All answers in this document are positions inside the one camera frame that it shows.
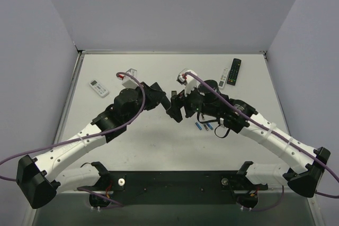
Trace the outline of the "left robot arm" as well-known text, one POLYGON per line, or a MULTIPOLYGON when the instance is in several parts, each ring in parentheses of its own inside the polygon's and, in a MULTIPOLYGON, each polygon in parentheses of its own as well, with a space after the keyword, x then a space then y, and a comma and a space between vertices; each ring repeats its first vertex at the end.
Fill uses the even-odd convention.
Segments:
POLYGON ((126 87, 103 112, 75 136, 31 157, 23 156, 16 173, 16 183, 33 209, 38 209, 64 191, 82 186, 104 189, 109 172, 100 163, 68 170, 67 167, 97 147, 112 141, 127 129, 128 124, 142 111, 162 105, 171 105, 158 83, 148 86, 144 82, 134 88, 126 87))

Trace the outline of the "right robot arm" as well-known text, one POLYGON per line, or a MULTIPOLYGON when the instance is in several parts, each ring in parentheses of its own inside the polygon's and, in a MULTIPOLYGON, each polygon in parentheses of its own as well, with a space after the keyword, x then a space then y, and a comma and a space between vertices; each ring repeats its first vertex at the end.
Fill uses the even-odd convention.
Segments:
POLYGON ((227 133, 233 131, 252 139, 283 161, 247 161, 238 174, 253 185, 287 185, 303 197, 316 194, 331 154, 327 149, 313 148, 284 133, 249 104, 222 94, 214 80, 198 84, 192 76, 180 75, 177 81, 184 85, 184 90, 172 94, 166 111, 176 122, 196 115, 201 124, 217 123, 227 133))

